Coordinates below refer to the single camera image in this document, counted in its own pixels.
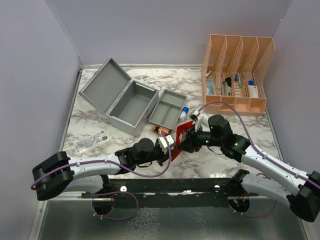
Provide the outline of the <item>red first aid kit pouch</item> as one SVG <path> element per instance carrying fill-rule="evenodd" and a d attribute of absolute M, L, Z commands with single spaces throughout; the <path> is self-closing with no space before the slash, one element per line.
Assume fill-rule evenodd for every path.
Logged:
<path fill-rule="evenodd" d="M 188 129 L 191 128 L 193 125 L 193 121 L 188 121 L 186 123 L 183 123 L 179 125 L 176 128 L 176 138 L 175 138 L 175 146 L 173 148 L 174 156 L 171 158 L 171 161 L 173 162 L 178 155 L 181 153 L 181 150 L 177 149 L 177 147 L 180 145 L 180 143 L 186 138 Z"/>

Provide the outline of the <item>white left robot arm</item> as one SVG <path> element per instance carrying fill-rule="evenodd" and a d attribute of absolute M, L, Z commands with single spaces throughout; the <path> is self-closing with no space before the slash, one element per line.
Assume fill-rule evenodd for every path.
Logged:
<path fill-rule="evenodd" d="M 168 135 L 156 141 L 142 138 L 131 147 L 100 157 L 70 157 L 59 151 L 32 169 L 34 182 L 30 188 L 36 191 L 39 201 L 53 199 L 63 192 L 90 192 L 103 198 L 111 190 L 103 176 L 127 173 L 139 176 L 136 167 L 140 165 L 170 163 L 174 145 L 175 141 Z"/>

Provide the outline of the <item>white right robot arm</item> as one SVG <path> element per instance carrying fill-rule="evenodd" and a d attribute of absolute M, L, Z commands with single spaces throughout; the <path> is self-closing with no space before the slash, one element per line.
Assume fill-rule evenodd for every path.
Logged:
<path fill-rule="evenodd" d="M 255 193 L 287 205 L 300 219 L 313 223 L 320 213 L 320 174 L 307 173 L 289 166 L 267 154 L 248 138 L 233 133 L 230 123 L 222 115 L 208 119 L 209 131 L 202 129 L 203 116 L 195 111 L 189 117 L 193 123 L 178 150 L 194 153 L 201 147 L 219 147 L 222 154 L 248 165 L 268 176 L 263 180 L 245 170 L 232 177 L 229 189 L 240 196 Z"/>

